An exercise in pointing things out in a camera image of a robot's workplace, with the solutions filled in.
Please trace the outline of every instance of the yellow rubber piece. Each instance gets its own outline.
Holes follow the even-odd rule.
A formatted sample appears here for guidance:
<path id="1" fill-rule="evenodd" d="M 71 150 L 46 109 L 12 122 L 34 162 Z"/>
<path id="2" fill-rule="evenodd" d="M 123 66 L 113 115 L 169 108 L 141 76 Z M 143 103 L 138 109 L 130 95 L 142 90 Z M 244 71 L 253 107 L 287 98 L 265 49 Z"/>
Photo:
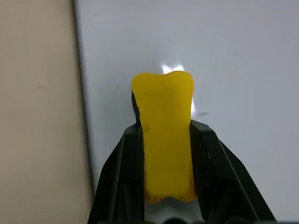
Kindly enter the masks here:
<path id="1" fill-rule="evenodd" d="M 133 78 L 143 130 L 146 202 L 196 199 L 189 134 L 193 89 L 193 78 L 184 71 Z"/>

